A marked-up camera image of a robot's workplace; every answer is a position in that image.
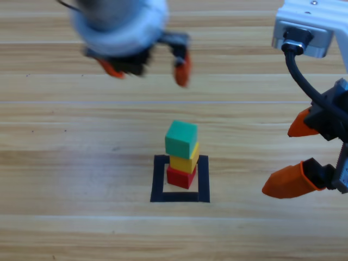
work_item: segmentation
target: black cable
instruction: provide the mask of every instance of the black cable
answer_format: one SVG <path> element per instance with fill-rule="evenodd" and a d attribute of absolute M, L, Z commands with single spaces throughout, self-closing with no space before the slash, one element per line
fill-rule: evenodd
<path fill-rule="evenodd" d="M 69 4 L 65 3 L 63 0 L 57 0 L 57 2 L 60 3 L 60 4 L 62 4 L 62 5 L 65 6 L 65 7 L 68 7 L 68 8 L 70 8 L 70 9 L 72 9 L 72 10 L 80 11 L 78 8 L 73 7 L 72 5 L 69 5 Z"/>
<path fill-rule="evenodd" d="M 318 106 L 322 109 L 327 110 L 334 117 L 340 119 L 345 124 L 348 124 L 348 114 L 341 110 L 340 108 L 326 102 L 323 98 L 322 94 L 317 92 L 311 84 L 305 79 L 305 77 L 300 72 L 299 68 L 296 65 L 295 56 L 296 54 L 293 51 L 285 51 L 285 60 L 287 63 L 288 70 L 295 80 L 295 82 L 299 85 L 299 87 L 305 92 L 305 94 L 313 100 Z"/>

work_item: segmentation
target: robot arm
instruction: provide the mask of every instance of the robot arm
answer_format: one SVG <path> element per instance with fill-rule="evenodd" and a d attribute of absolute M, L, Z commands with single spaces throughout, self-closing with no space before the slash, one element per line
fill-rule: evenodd
<path fill-rule="evenodd" d="M 281 49 L 289 28 L 305 29 L 313 39 L 304 55 L 323 58 L 336 37 L 348 72 L 348 2 L 341 0 L 285 0 L 278 9 L 272 45 Z"/>
<path fill-rule="evenodd" d="M 186 87 L 191 72 L 189 36 L 166 32 L 168 19 L 166 0 L 76 0 L 76 8 L 71 8 L 84 55 L 99 62 L 107 74 L 142 76 L 151 51 L 160 43 L 168 45 L 175 57 L 176 83 Z"/>
<path fill-rule="evenodd" d="M 290 126 L 290 137 L 320 134 L 327 141 L 339 138 L 342 149 L 337 166 L 321 166 L 313 158 L 273 173 L 262 192 L 275 198 L 299 197 L 312 191 L 348 192 L 348 82 L 318 93 L 296 66 L 295 56 L 326 56 L 336 36 L 348 72 L 348 2 L 340 0 L 285 0 L 277 13 L 272 45 L 281 49 L 295 82 L 312 99 Z"/>

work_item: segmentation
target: cube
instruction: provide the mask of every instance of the cube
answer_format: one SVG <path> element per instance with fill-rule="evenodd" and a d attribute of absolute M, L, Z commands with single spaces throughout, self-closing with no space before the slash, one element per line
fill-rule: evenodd
<path fill-rule="evenodd" d="M 190 159 L 197 143 L 195 124 L 173 121 L 165 136 L 165 151 L 170 156 Z"/>
<path fill-rule="evenodd" d="M 172 169 L 170 166 L 167 169 L 168 183 L 180 188 L 184 188 L 184 189 L 190 188 L 195 175 L 196 175 L 196 168 L 193 170 L 192 173 L 185 173 L 182 171 L 178 171 L 178 170 Z"/>
<path fill-rule="evenodd" d="M 197 142 L 194 151 L 191 154 L 190 159 L 183 159 L 175 156 L 169 156 L 169 164 L 171 168 L 186 172 L 192 173 L 196 164 L 198 162 L 198 158 L 200 157 L 200 143 Z"/>

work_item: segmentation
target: white metal bracket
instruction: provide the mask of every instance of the white metal bracket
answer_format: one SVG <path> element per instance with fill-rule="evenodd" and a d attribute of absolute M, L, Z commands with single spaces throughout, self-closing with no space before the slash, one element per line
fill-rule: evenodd
<path fill-rule="evenodd" d="M 307 29 L 314 39 L 304 55 L 323 58 L 335 36 L 348 72 L 348 2 L 342 0 L 285 0 L 278 9 L 272 46 L 281 49 L 289 27 Z"/>

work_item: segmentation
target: green cube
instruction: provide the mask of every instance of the green cube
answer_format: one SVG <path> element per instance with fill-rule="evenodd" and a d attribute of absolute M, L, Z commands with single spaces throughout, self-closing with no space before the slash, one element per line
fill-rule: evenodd
<path fill-rule="evenodd" d="M 165 152 L 171 156 L 190 159 L 197 143 L 195 124 L 173 121 L 165 136 Z"/>

